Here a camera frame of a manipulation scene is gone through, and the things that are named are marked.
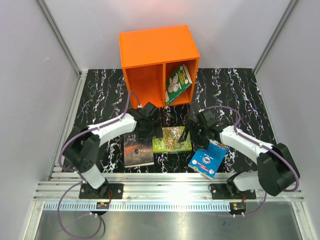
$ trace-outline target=book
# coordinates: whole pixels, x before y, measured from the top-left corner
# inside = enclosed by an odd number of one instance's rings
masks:
[[[184,126],[163,127],[163,138],[152,139],[152,149],[154,153],[176,153],[181,151],[191,151],[192,144],[190,134],[186,141],[178,142],[184,132]]]
[[[138,142],[137,135],[131,132],[124,134],[123,141],[125,168],[155,164],[151,140]]]
[[[217,141],[210,141],[207,150],[197,150],[188,166],[208,179],[213,179],[229,147]]]
[[[165,82],[165,104],[171,104],[191,85],[192,80],[188,68],[181,64]]]

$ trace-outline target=black surface with white veins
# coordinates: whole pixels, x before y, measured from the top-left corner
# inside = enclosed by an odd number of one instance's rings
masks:
[[[75,125],[85,127],[114,118],[124,110],[127,87],[121,69],[88,71]],[[184,126],[188,115],[214,105],[229,106],[242,116],[239,128],[256,138],[275,143],[256,78],[250,68],[199,68],[191,104],[160,109],[163,127]],[[215,109],[218,119],[234,123],[229,110]],[[193,173],[188,168],[194,152],[154,154],[153,166],[125,168],[123,137],[116,137],[100,148],[97,166],[104,173]],[[230,148],[218,172],[247,172],[257,166]]]

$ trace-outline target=black mounting plate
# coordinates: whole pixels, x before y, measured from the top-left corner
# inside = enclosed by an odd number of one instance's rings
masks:
[[[79,199],[109,199],[108,191],[111,190],[111,199],[122,199],[124,185],[122,183],[109,183],[105,194],[98,196],[88,183],[81,184]]]
[[[251,190],[247,190],[247,191],[241,192],[240,194],[231,196],[231,193],[227,189],[226,183],[212,183],[209,185],[209,190],[211,192],[213,200],[226,200],[226,199],[242,200],[244,198],[244,193],[245,193],[245,199],[257,199],[255,191],[251,192]]]

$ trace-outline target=blue book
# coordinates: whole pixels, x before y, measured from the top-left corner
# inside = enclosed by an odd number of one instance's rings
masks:
[[[227,145],[218,143],[217,141],[210,141],[208,150],[197,150],[188,166],[212,180],[228,149]]]

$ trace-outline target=green book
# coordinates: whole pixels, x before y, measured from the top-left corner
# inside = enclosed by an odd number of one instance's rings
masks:
[[[192,144],[190,134],[188,134],[186,141],[178,142],[182,135],[184,126],[163,127],[163,138],[152,139],[152,149],[154,153],[169,153],[191,151]]]
[[[179,95],[192,85],[186,65],[181,64],[165,82],[165,104],[171,104]]]

